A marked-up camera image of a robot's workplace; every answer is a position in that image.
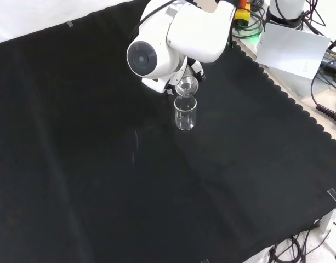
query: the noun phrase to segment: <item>small glass cup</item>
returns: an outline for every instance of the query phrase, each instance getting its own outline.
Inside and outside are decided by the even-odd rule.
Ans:
[[[176,85],[176,93],[182,97],[192,97],[198,89],[199,83],[193,75],[184,76],[178,85]]]
[[[174,102],[175,124],[180,130],[191,130],[196,124],[197,100],[178,96]]]

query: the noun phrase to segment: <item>black cloth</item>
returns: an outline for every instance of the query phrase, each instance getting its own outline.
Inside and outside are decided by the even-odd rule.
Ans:
[[[126,63],[146,4],[0,44],[1,263],[240,263],[335,207],[336,141],[237,47],[175,127]]]

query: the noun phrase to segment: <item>clear glass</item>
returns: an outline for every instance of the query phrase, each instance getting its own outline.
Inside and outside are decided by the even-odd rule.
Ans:
[[[174,102],[175,123],[180,130],[190,130],[196,124],[197,100],[178,96]]]
[[[176,85],[176,93],[182,97],[192,97],[198,89],[198,80],[193,75],[184,76],[178,85]]]

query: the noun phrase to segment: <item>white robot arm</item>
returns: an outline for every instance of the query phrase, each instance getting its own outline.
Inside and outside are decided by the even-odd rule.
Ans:
[[[165,3],[167,0],[151,0],[141,19]],[[187,67],[203,76],[200,62],[214,62],[222,54],[235,11],[236,7],[224,0],[213,13],[176,0],[139,27],[139,35],[127,50],[131,70],[160,93],[168,84],[177,85]]]

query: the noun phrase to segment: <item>white wall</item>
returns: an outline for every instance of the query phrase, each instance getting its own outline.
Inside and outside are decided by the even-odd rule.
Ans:
[[[0,42],[129,0],[0,0]]]

